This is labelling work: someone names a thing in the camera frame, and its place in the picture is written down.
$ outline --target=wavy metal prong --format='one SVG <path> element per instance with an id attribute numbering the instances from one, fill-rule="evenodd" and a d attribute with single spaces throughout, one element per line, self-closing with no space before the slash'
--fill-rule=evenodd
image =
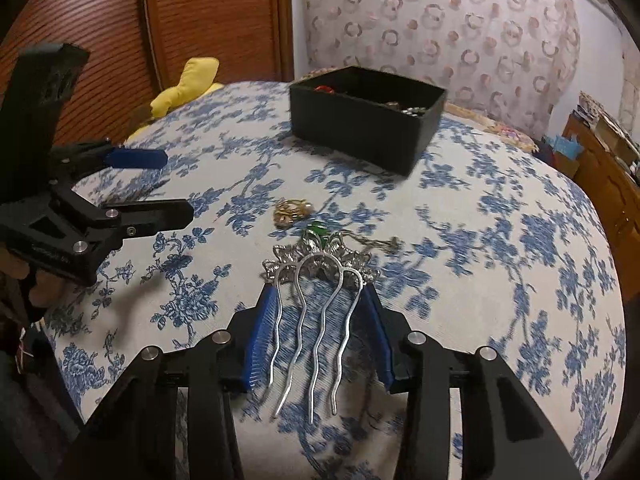
<path id="1" fill-rule="evenodd" d="M 274 283 L 276 285 L 276 293 L 278 297 L 278 312 L 276 314 L 276 321 L 273 325 L 273 356 L 271 357 L 271 361 L 269 363 L 269 383 L 267 387 L 264 389 L 262 393 L 262 397 L 260 398 L 260 403 L 263 403 L 269 397 L 271 393 L 271 389 L 273 388 L 273 367 L 275 366 L 276 357 L 278 356 L 278 352 L 280 351 L 280 321 L 282 320 L 282 297 L 280 295 L 280 272 L 287 267 L 295 267 L 296 264 L 292 262 L 287 262 L 282 264 L 276 269 L 274 275 Z"/>
<path id="2" fill-rule="evenodd" d="M 322 310 L 320 311 L 320 332 L 318 333 L 318 338 L 316 338 L 316 343 L 314 344 L 314 349 L 312 351 L 312 357 L 314 362 L 314 371 L 311 375 L 311 382 L 309 383 L 309 390 L 307 391 L 308 395 L 308 420 L 309 423 L 312 424 L 314 421 L 314 392 L 316 390 L 316 382 L 318 381 L 318 372 L 320 370 L 320 363 L 318 361 L 318 350 L 320 348 L 320 343 L 322 342 L 322 338 L 324 337 L 324 332 L 326 328 L 326 310 L 332 301 L 336 298 L 338 293 L 342 290 L 342 284 L 344 281 L 344 267 L 338 261 L 338 258 L 333 256 L 332 254 L 323 254 L 323 258 L 327 258 L 331 260 L 338 267 L 338 285 L 334 290 L 334 293 L 329 296 L 329 299 L 322 306 Z"/>
<path id="3" fill-rule="evenodd" d="M 358 300 L 360 299 L 360 293 L 362 292 L 362 285 L 363 285 L 362 275 L 357 270 L 344 269 L 344 272 L 352 272 L 353 274 L 356 275 L 356 278 L 358 280 L 358 292 L 356 294 L 356 297 L 353 300 L 353 303 L 351 303 L 351 306 L 349 308 L 349 311 L 347 312 L 347 315 L 344 318 L 344 338 L 342 340 L 342 343 L 340 344 L 340 348 L 338 349 L 338 354 L 335 359 L 336 377 L 334 381 L 334 386 L 331 389 L 331 412 L 334 415 L 338 414 L 338 405 L 335 400 L 335 396 L 338 393 L 338 387 L 340 386 L 340 382 L 342 381 L 342 354 L 344 354 L 344 349 L 347 348 L 347 343 L 349 342 L 349 336 L 350 336 L 349 325 L 351 322 L 351 315 L 353 314 L 353 311 L 355 310 L 356 305 L 358 304 Z"/>
<path id="4" fill-rule="evenodd" d="M 293 357 L 291 358 L 291 361 L 289 361 L 289 367 L 287 369 L 287 384 L 280 396 L 280 400 L 278 401 L 276 410 L 273 412 L 273 416 L 271 417 L 271 420 L 275 420 L 276 418 L 278 418 L 278 416 L 280 415 L 280 410 L 282 409 L 285 400 L 287 400 L 287 396 L 291 391 L 291 385 L 293 383 L 293 368 L 295 367 L 296 361 L 298 360 L 298 357 L 300 357 L 300 353 L 302 352 L 302 324 L 304 323 L 305 316 L 306 316 L 306 301 L 304 296 L 302 295 L 302 290 L 300 290 L 300 269 L 306 263 L 307 260 L 310 260 L 311 258 L 317 258 L 318 256 L 324 256 L 325 254 L 326 253 L 323 253 L 323 252 L 308 254 L 296 264 L 296 272 L 294 273 L 293 281 L 296 285 L 296 292 L 298 293 L 298 299 L 302 304 L 302 311 L 300 312 L 300 319 L 298 320 L 298 327 L 296 329 L 296 351 L 294 352 Z"/>

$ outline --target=curtain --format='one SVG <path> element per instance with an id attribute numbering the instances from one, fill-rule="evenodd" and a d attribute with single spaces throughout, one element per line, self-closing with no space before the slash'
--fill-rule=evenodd
<path id="1" fill-rule="evenodd" d="M 306 0 L 312 69 L 359 65 L 449 89 L 454 104 L 546 133 L 575 73 L 572 0 Z"/>

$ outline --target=yellow cushion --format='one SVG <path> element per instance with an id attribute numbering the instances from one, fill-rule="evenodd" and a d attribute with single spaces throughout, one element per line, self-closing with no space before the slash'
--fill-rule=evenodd
<path id="1" fill-rule="evenodd" d="M 215 57 L 192 57 L 184 65 L 180 82 L 161 92 L 151 101 L 151 115 L 155 119 L 164 117 L 170 108 L 177 108 L 204 93 L 220 88 L 213 83 L 220 62 Z"/>

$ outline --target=yellow pillow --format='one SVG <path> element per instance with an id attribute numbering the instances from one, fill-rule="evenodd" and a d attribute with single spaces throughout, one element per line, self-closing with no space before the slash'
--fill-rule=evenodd
<path id="1" fill-rule="evenodd" d="M 177 108 L 204 93 L 213 92 L 222 85 L 213 83 L 220 62 L 215 57 L 192 57 L 184 65 L 180 82 L 167 88 L 151 101 L 151 115 L 164 117 L 170 108 Z"/>

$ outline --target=blue and white tablecloth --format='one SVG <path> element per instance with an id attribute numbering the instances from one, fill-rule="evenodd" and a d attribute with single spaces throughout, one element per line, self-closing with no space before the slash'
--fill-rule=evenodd
<path id="1" fill-rule="evenodd" d="M 95 286 L 48 316 L 49 337 L 82 416 L 91 415 L 141 348 L 192 346 L 226 327 L 235 311 L 254 306 L 264 285 L 261 262 L 273 257 L 274 244 L 293 243 L 300 232 L 277 230 L 273 205 L 306 198 L 329 227 L 403 240 L 401 253 L 373 259 L 382 271 L 376 288 L 383 303 L 443 346 L 497 349 L 584 477 L 594 478 L 618 420 L 625 329 L 613 260 L 589 199 L 532 156 L 449 118 L 402 180 L 296 139 L 288 108 L 285 84 L 226 86 L 130 142 L 166 150 L 163 170 L 105 170 L 79 184 L 98 204 L 188 198 L 195 209 L 184 231 L 127 240 L 105 261 Z M 236 401 L 245 476 L 392 478 L 406 398 L 387 395 L 375 380 L 357 330 L 345 354 L 338 415 L 326 405 L 348 291 L 338 297 L 341 309 L 329 312 L 316 417 L 306 423 L 310 349 L 328 291 L 305 283 L 305 292 L 311 311 L 304 350 L 280 418 L 270 422 L 295 345 L 299 310 L 291 296 L 284 301 L 274 393 L 264 405 L 255 395 Z M 450 477 L 459 478 L 459 398 L 452 396 L 452 405 Z M 184 441 L 181 426 L 181 473 Z"/>

